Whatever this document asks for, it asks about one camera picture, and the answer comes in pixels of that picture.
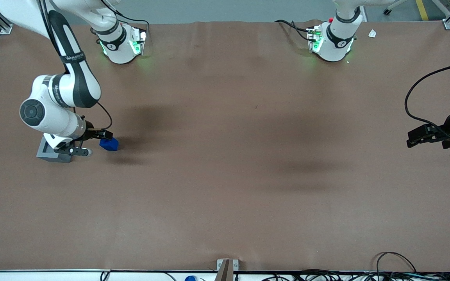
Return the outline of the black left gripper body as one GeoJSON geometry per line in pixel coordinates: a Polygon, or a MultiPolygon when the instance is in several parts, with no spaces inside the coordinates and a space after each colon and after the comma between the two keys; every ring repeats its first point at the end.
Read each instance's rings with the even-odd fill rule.
{"type": "Polygon", "coordinates": [[[425,126],[427,127],[426,139],[428,143],[441,142],[443,149],[450,148],[450,115],[440,126],[433,126],[431,124],[425,126]]]}

